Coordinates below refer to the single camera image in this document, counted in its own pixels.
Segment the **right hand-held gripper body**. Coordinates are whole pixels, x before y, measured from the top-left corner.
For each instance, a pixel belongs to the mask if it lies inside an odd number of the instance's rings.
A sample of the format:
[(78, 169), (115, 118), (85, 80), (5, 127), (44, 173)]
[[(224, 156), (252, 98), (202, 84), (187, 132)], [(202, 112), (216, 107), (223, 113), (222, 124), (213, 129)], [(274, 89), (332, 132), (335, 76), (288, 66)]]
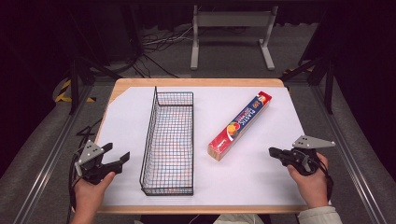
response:
[(334, 141), (327, 141), (316, 137), (301, 135), (293, 144), (291, 150), (282, 150), (280, 160), (284, 166), (293, 166), (300, 175), (309, 176), (317, 170), (325, 175), (328, 170), (324, 162), (318, 157), (317, 149), (334, 147)]

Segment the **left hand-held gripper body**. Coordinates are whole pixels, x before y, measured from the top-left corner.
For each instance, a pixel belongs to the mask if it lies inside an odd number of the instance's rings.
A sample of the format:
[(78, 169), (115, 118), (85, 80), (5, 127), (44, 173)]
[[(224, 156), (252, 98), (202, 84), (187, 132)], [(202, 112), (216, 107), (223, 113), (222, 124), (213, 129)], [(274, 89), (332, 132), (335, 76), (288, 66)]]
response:
[(89, 140), (82, 148), (75, 168), (79, 177), (96, 185), (104, 178), (104, 165), (102, 159), (106, 150)]

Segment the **red plastic wrap box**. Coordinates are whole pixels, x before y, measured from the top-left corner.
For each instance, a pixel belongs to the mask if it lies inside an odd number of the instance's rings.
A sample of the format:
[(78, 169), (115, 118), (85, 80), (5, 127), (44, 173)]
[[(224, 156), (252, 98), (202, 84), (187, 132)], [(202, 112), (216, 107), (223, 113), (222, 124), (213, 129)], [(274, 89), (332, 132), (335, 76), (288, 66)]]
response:
[(254, 120), (270, 104), (272, 96), (260, 91), (256, 96), (225, 126), (225, 128), (208, 144), (207, 153), (220, 161), (233, 144), (250, 127)]

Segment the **black wire basket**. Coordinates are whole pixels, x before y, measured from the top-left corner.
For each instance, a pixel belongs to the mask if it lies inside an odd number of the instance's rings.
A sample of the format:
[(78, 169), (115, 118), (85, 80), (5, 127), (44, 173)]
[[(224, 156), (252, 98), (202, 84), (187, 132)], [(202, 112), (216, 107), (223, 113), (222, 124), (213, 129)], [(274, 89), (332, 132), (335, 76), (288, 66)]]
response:
[(153, 93), (139, 176), (148, 196), (193, 194), (194, 107), (191, 91)]

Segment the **person's right hand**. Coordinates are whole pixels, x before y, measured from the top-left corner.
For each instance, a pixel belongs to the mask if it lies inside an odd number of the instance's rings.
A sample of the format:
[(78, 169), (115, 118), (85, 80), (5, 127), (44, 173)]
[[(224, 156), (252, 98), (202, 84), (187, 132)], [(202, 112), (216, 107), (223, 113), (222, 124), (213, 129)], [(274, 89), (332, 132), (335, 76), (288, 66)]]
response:
[(320, 169), (308, 176), (300, 175), (292, 165), (288, 165), (287, 169), (291, 178), (296, 182), (298, 190), (309, 209), (329, 205), (327, 178)]

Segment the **person's left hand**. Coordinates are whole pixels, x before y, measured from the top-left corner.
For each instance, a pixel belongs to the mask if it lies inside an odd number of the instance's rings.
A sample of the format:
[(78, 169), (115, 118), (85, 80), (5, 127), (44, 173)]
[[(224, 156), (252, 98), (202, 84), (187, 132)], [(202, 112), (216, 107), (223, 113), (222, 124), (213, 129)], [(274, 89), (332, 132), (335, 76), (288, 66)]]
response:
[(105, 196), (106, 189), (115, 177), (114, 172), (108, 173), (99, 184), (92, 184), (81, 179), (75, 185), (76, 215), (80, 217), (93, 217)]

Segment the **white paper sheet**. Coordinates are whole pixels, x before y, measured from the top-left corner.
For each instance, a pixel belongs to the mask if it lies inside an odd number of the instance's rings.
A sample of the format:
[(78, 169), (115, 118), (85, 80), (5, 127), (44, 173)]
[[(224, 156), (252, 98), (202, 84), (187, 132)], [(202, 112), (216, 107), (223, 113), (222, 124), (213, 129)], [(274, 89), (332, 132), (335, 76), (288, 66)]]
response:
[(148, 196), (139, 184), (154, 89), (130, 88), (106, 110), (98, 145), (113, 145), (104, 156), (114, 161), (125, 152), (131, 159), (106, 191), (106, 206), (301, 205), (287, 169), (270, 157), (270, 147), (290, 148), (304, 130), (290, 94), (264, 88), (270, 104), (260, 113), (221, 161), (207, 153), (208, 144), (241, 111), (260, 88), (192, 87), (194, 95), (194, 193), (191, 196)]

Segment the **yellow black hazard tape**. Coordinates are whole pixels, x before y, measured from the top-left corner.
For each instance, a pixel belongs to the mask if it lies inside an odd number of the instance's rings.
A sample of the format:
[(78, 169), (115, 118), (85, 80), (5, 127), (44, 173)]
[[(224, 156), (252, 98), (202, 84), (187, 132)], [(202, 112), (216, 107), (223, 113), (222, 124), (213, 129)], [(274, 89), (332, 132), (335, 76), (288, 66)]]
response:
[[(72, 103), (72, 97), (66, 96), (67, 89), (71, 87), (71, 79), (68, 78), (64, 84), (62, 85), (58, 95), (55, 98), (55, 102), (67, 102)], [(87, 103), (94, 103), (96, 102), (96, 97), (88, 97), (86, 99)]]

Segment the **person's light clothing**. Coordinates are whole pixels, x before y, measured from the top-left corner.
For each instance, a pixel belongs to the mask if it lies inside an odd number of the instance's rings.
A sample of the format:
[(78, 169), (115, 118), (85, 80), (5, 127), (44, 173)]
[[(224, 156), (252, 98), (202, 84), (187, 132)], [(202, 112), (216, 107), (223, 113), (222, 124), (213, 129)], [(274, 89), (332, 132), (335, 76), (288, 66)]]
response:
[(264, 224), (255, 214), (221, 214), (213, 224)]

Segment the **grey metal stand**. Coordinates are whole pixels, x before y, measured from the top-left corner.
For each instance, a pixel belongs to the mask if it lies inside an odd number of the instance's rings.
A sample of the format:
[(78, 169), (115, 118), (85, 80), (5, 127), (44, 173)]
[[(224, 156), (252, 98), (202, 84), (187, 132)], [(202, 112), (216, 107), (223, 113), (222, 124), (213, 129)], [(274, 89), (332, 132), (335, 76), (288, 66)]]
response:
[(263, 27), (264, 37), (258, 41), (262, 56), (269, 71), (275, 69), (272, 56), (268, 49), (270, 36), (275, 25), (278, 6), (265, 11), (200, 11), (193, 8), (191, 47), (191, 70), (198, 69), (199, 62), (199, 28), (200, 27)]

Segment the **aluminium rail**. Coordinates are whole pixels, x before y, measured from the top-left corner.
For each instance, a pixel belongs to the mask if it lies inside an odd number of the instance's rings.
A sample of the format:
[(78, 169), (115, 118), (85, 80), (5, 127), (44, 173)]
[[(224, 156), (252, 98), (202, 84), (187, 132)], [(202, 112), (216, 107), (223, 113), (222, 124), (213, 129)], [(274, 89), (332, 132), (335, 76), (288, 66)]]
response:
[(85, 103), (85, 100), (89, 97), (92, 91), (92, 86), (84, 86), (81, 88), (79, 99), (79, 104), (75, 111), (68, 115), (64, 126), (62, 127), (60, 134), (58, 135), (51, 151), (41, 167), (38, 175), (36, 176), (35, 183), (31, 187), (28, 196), (24, 200), (23, 205), (19, 213), (16, 215), (13, 224), (27, 224), (28, 220), (30, 219), (31, 215), (33, 214), (35, 207), (47, 186), (50, 177), (53, 173), (53, 170), (64, 150), (65, 142), (69, 137), (73, 126), (76, 123), (77, 117)]
[(378, 206), (378, 203), (372, 193), (371, 189), (368, 186), (366, 178), (363, 176), (359, 165), (357, 164), (355, 158), (353, 157), (350, 147), (347, 144), (347, 140), (342, 135), (341, 129), (336, 122), (334, 115), (331, 115), (328, 112), (328, 109), (324, 103), (324, 95), (321, 92), (319, 87), (312, 87), (311, 91), (315, 99), (318, 102), (318, 105), (324, 114), (325, 119), (327, 120), (330, 129), (332, 130), (332, 135), (335, 139), (335, 142), (338, 146), (339, 154), (348, 170), (348, 173), (352, 179), (352, 182), (359, 193), (359, 196), (362, 200), (362, 203), (372, 221), (373, 224), (388, 224), (386, 221), (381, 209)]

